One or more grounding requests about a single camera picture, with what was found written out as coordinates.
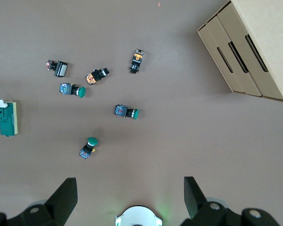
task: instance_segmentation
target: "cardboard slot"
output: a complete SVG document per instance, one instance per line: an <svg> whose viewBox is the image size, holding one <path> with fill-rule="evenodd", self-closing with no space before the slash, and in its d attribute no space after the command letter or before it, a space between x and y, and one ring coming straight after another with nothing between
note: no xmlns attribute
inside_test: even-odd
<svg viewBox="0 0 283 226"><path fill-rule="evenodd" d="M225 58L223 52L221 51L221 49L220 49L219 47L217 47L217 50L218 50L218 52L220 53L220 56L222 57L222 59L224 60L226 66L228 67L228 70L229 70L231 73L233 73L233 70L232 70L231 66L229 65L229 63L227 62L227 60L226 60L226 58Z"/></svg>
<svg viewBox="0 0 283 226"><path fill-rule="evenodd" d="M231 48L233 54L235 55L235 57L236 57L238 63L240 64L241 69L243 70L243 72L244 72L244 73L248 73L249 70L247 69L247 67L246 67L246 65L245 65L245 63L244 63L244 61L242 60L240 54L238 53L238 51L237 51L237 49L236 49L234 43L231 41L231 42L228 43L228 45L230 46L230 48Z"/></svg>
<svg viewBox="0 0 283 226"><path fill-rule="evenodd" d="M251 48L251 50L253 51L255 57L257 58L259 64L261 65L263 71L268 72L268 69L267 69L267 67L265 66L265 63L263 62L263 60L262 60L260 54L258 53L257 48L256 48L256 46L254 45L254 43L253 43L253 41L252 41L250 35L249 35L249 34L248 34L248 35L245 35L245 39L246 39L247 43L250 45L250 48Z"/></svg>
<svg viewBox="0 0 283 226"><path fill-rule="evenodd" d="M230 87L231 91L244 92L241 84L238 82L235 73L231 73L226 66L224 60L222 59L220 53L217 50L219 45L216 43L212 33L210 32L208 26L204 26L201 30L198 31L202 41L207 47L209 53L213 57L217 67L219 68L221 74L223 75L225 81Z"/></svg>
<svg viewBox="0 0 283 226"><path fill-rule="evenodd" d="M237 48L242 59L244 60L245 65L251 73L251 76L253 77L262 95L276 99L283 99L283 96L270 72L265 72L262 70L261 65L259 64L253 51L250 48L250 45L247 43L245 35L248 35L249 32L246 30L233 4L231 3L227 5L217 15L217 17L220 20L222 26L224 27L227 35L235 44L235 47ZM255 42L255 37L253 37L252 34L250 34L250 36ZM260 52L260 54L263 59L265 59L263 53Z"/></svg>

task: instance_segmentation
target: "cardboard box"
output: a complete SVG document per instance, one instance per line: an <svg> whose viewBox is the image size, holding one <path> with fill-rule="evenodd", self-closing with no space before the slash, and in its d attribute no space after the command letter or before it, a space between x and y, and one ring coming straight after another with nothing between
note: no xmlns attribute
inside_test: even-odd
<svg viewBox="0 0 283 226"><path fill-rule="evenodd" d="M233 92L283 101L283 0L231 0L198 33Z"/></svg>

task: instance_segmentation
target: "white circular base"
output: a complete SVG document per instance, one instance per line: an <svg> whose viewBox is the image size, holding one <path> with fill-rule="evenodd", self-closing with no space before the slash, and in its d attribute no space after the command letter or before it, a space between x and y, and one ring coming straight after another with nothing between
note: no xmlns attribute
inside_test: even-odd
<svg viewBox="0 0 283 226"><path fill-rule="evenodd" d="M121 216L116 216L115 226L162 226L162 220L143 206L133 206L125 210Z"/></svg>

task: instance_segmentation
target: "electrical component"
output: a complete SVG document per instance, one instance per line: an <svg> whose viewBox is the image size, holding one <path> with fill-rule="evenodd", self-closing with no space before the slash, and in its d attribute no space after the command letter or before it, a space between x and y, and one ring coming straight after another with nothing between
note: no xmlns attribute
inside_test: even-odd
<svg viewBox="0 0 283 226"><path fill-rule="evenodd" d="M54 75L57 77L64 77L67 69L67 63L58 61L57 63L53 60L48 60L46 63L47 70L51 69L55 71Z"/></svg>
<svg viewBox="0 0 283 226"><path fill-rule="evenodd" d="M17 105L15 102L0 100L0 134L7 137L18 133Z"/></svg>
<svg viewBox="0 0 283 226"><path fill-rule="evenodd" d="M102 68L100 70L93 70L92 73L86 75L86 80L89 85L93 85L100 81L102 78L105 78L109 74L107 68Z"/></svg>
<svg viewBox="0 0 283 226"><path fill-rule="evenodd" d="M135 53L134 53L133 58L132 58L132 63L130 65L130 68L131 68L130 72L131 73L135 74L136 72L139 71L140 65L142 63L142 57L143 57L144 53L145 53L145 51L143 51L143 50L140 50L138 48L135 49Z"/></svg>
<svg viewBox="0 0 283 226"><path fill-rule="evenodd" d="M80 98L83 98L86 93L86 88L85 87L78 87L75 86L74 83L61 83L60 85L60 93L64 95L76 95L79 96Z"/></svg>
<svg viewBox="0 0 283 226"><path fill-rule="evenodd" d="M87 140L87 144L81 149L80 156L84 159L87 159L92 152L95 152L94 147L98 145L98 140L94 137L90 137Z"/></svg>
<svg viewBox="0 0 283 226"><path fill-rule="evenodd" d="M117 116L122 116L124 118L130 117L133 119L137 119L139 110L138 109L129 109L125 105L116 105L114 114Z"/></svg>

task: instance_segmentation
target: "brown surface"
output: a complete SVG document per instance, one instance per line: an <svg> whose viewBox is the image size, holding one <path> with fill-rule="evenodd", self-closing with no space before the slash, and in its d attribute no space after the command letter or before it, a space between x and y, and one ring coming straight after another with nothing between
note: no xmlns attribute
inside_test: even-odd
<svg viewBox="0 0 283 226"><path fill-rule="evenodd" d="M283 103L230 93L196 32L224 2L0 1L0 99L17 102L19 122L0 135L0 211L12 217L76 177L68 226L112 226L134 204L176 226L194 176L233 211L261 208L283 225ZM135 48L145 55L134 75ZM65 78L48 59L69 62ZM102 67L110 74L89 87ZM60 94L61 82L86 97ZM139 119L113 115L116 104ZM100 143L84 160L90 136Z"/></svg>

